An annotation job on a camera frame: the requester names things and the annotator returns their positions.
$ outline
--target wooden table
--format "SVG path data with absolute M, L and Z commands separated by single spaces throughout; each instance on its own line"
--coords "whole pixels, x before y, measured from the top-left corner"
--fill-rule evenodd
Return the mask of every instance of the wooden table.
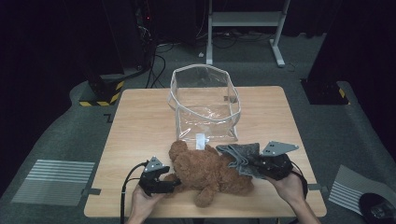
M 317 180 L 306 156 L 285 93 L 280 87 L 238 87 L 241 119 L 236 125 L 236 144 L 269 141 L 299 146 L 289 152 L 290 159 L 302 169 L 308 184 Z M 168 150 L 176 140 L 175 114 L 167 104 L 169 89 L 125 90 L 120 98 L 105 149 L 92 183 L 100 195 L 90 195 L 84 213 L 87 217 L 118 217 L 120 191 L 125 177 L 138 163 L 156 156 L 171 166 Z M 212 143 L 212 147 L 224 143 Z M 140 177 L 143 168 L 132 177 Z M 131 209 L 131 193 L 137 180 L 127 186 L 125 214 Z M 266 180 L 253 179 L 255 189 L 248 196 L 218 193 L 207 208 L 193 202 L 197 191 L 186 191 L 171 199 L 161 200 L 151 217 L 294 217 L 290 207 L 279 198 Z M 326 215 L 326 207 L 318 190 L 308 192 L 307 201 L 318 217 Z

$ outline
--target white striped mat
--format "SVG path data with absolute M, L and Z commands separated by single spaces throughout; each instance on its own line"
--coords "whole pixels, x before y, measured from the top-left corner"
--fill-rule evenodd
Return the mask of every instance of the white striped mat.
M 378 194 L 396 206 L 396 193 L 390 187 L 359 175 L 341 165 L 332 185 L 329 201 L 361 215 L 359 199 L 364 193 Z
M 77 206 L 94 162 L 37 160 L 12 203 Z

